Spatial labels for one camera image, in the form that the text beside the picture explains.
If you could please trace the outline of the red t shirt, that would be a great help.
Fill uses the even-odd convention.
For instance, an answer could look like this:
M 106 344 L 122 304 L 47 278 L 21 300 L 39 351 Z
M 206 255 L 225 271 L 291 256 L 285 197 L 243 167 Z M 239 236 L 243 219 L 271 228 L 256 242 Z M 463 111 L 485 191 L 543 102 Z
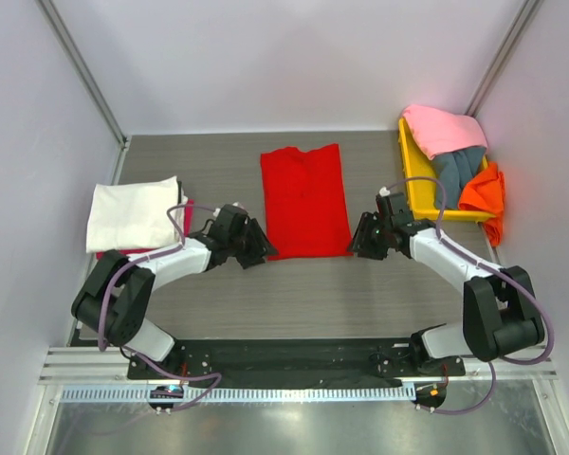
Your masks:
M 271 261 L 345 257 L 352 240 L 340 147 L 285 147 L 260 157 Z

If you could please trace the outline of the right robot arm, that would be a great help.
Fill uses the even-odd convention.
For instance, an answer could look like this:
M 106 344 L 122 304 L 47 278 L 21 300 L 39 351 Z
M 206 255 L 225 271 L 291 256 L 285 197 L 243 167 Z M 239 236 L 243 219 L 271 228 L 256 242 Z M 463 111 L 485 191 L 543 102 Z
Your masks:
M 553 351 L 554 331 L 537 301 L 529 274 L 503 268 L 455 243 L 428 219 L 413 216 L 403 194 L 381 189 L 376 211 L 362 213 L 349 251 L 385 259 L 393 250 L 423 264 L 462 297 L 462 320 L 411 335 L 409 363 L 419 374 L 433 373 L 464 355 L 489 362 L 536 365 Z

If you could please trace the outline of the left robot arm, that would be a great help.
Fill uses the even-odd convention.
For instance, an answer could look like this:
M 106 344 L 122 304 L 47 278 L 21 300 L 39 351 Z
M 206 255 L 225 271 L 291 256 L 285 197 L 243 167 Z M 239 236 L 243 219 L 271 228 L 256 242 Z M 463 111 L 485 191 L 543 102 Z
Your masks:
M 170 246 L 129 256 L 114 249 L 103 253 L 74 299 L 71 314 L 96 332 L 102 351 L 109 345 L 128 350 L 137 365 L 161 378 L 176 378 L 183 368 L 183 350 L 146 318 L 153 292 L 230 258 L 248 269 L 277 254 L 257 219 L 228 204 L 201 229 Z

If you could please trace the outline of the yellow plastic bin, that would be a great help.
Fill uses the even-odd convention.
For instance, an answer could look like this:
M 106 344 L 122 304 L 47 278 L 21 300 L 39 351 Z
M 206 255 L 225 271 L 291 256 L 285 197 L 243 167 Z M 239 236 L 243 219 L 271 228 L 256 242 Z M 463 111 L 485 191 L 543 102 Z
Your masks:
M 427 218 L 436 221 L 439 210 L 434 205 L 436 192 L 436 174 L 428 158 L 416 145 L 406 120 L 398 120 L 399 147 L 402 157 L 402 169 L 405 178 L 428 177 L 431 180 L 413 180 L 406 183 L 408 204 L 415 218 Z M 446 209 L 443 221 L 482 223 L 495 215 L 485 211 Z

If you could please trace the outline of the grey t shirt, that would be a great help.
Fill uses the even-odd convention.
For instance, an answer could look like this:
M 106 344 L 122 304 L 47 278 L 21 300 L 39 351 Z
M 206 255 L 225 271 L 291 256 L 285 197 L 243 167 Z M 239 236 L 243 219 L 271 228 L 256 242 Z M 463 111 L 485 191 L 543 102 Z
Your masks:
M 480 171 L 486 147 L 472 146 L 443 153 L 431 160 L 431 166 L 441 186 L 435 190 L 437 209 L 457 209 L 466 184 Z

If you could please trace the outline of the orange t shirt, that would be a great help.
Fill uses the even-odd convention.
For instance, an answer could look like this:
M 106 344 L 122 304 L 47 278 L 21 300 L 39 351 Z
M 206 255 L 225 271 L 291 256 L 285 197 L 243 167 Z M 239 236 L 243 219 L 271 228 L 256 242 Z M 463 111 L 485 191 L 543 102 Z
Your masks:
M 504 237 L 505 176 L 495 162 L 489 162 L 466 184 L 458 201 L 458 209 L 491 214 L 483 222 L 486 236 L 492 247 L 501 244 Z

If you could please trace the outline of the pink t shirt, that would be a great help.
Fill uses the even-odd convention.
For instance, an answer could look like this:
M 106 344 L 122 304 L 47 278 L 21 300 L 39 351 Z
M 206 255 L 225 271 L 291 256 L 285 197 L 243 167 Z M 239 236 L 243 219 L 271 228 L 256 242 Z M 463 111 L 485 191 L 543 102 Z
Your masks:
M 413 140 L 429 159 L 468 147 L 487 148 L 484 131 L 470 116 L 412 104 L 402 112 Z

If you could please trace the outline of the folded white t shirt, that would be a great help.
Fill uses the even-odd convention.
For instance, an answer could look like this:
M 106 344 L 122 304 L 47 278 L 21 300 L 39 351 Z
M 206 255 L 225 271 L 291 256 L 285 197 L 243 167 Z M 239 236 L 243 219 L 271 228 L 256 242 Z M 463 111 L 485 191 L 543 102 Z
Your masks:
M 155 249 L 176 242 L 179 234 L 167 211 L 185 200 L 175 176 L 137 184 L 98 184 L 87 221 L 86 251 Z

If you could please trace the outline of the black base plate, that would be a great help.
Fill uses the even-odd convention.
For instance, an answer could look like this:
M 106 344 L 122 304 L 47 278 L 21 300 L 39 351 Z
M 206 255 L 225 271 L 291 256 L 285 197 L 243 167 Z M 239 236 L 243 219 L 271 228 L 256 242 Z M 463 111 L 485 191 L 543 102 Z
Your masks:
M 179 339 L 159 367 L 186 376 L 217 372 L 221 388 L 259 390 L 396 387 L 402 379 L 466 373 L 461 357 L 430 359 L 407 337 Z

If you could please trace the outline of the aluminium front rail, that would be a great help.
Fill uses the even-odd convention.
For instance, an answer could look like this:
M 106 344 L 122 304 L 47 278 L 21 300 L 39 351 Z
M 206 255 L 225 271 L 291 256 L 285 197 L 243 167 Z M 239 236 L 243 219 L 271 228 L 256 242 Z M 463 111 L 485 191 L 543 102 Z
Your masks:
M 413 377 L 400 382 L 454 383 L 460 381 L 555 379 L 557 372 L 552 361 L 538 365 L 521 366 L 495 360 L 487 365 L 473 357 L 461 357 L 466 373 L 460 377 L 442 375 L 438 378 Z M 159 382 L 163 376 L 134 362 L 134 355 L 123 356 L 119 349 L 100 352 L 92 346 L 52 348 L 48 351 L 41 370 L 44 383 L 99 383 L 101 381 Z

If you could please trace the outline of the right aluminium corner post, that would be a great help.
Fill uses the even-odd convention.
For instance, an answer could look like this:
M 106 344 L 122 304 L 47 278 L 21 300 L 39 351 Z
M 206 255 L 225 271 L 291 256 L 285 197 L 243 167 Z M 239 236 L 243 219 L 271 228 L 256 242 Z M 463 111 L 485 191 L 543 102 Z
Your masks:
M 493 58 L 490 60 L 485 74 L 469 101 L 465 111 L 467 116 L 475 118 L 479 114 L 488 95 L 504 73 L 506 65 L 511 60 L 517 46 L 543 4 L 543 0 L 522 1 L 519 10 L 515 14 L 503 40 L 499 44 Z

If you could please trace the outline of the aluminium corner post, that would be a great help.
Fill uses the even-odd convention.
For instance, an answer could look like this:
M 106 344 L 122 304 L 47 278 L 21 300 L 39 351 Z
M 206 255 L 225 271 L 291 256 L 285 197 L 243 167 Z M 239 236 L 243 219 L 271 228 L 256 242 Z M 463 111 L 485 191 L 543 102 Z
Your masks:
M 506 65 L 511 60 L 517 46 L 543 4 L 543 0 L 522 1 L 519 10 L 515 14 L 503 40 L 499 44 L 493 58 L 490 60 L 485 74 L 469 101 L 465 111 L 467 116 L 475 118 L 479 114 L 488 95 L 504 73 Z
M 88 64 L 85 61 L 74 37 L 69 31 L 61 13 L 51 0 L 37 0 L 36 5 L 45 16 L 50 28 L 52 29 L 57 41 L 62 47 L 67 59 L 73 65 L 73 68 L 83 84 L 84 89 L 90 99 L 96 106 L 101 118 L 106 124 L 108 130 L 121 147 L 124 149 L 127 145 L 127 136 L 123 133 L 119 123 L 113 114 L 105 96 L 101 92 Z

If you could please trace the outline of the left aluminium corner post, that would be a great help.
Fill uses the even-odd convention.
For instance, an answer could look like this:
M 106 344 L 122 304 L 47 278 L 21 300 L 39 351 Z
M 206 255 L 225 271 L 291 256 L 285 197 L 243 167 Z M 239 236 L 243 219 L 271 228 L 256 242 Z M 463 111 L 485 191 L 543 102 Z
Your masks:
M 61 13 L 51 0 L 37 0 L 36 5 L 45 16 L 50 28 L 52 29 L 57 41 L 62 47 L 67 59 L 73 65 L 73 68 L 83 84 L 84 89 L 90 99 L 96 106 L 101 118 L 106 124 L 108 130 L 121 147 L 124 149 L 127 145 L 127 136 L 123 133 L 119 123 L 113 114 L 105 96 L 101 92 L 88 64 L 85 61 L 74 37 L 69 31 Z

